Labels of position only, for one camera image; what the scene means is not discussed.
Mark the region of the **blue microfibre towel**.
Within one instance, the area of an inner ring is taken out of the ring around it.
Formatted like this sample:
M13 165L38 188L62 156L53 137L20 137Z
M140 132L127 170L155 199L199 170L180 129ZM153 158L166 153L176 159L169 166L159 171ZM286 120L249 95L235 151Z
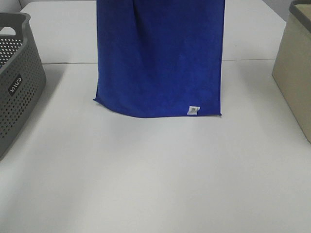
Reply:
M221 113L223 0L99 0L95 101L132 117Z

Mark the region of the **grey perforated plastic basket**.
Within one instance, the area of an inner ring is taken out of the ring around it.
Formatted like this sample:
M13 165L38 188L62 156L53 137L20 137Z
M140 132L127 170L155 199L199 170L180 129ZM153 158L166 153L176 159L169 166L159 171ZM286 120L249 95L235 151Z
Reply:
M4 156L36 106L46 74L26 13L0 14L0 155Z

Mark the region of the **beige storage bin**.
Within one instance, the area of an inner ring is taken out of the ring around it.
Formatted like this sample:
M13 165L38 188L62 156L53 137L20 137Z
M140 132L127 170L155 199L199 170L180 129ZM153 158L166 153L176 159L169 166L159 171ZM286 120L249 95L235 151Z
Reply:
M294 0L272 76L297 123L311 140L311 2Z

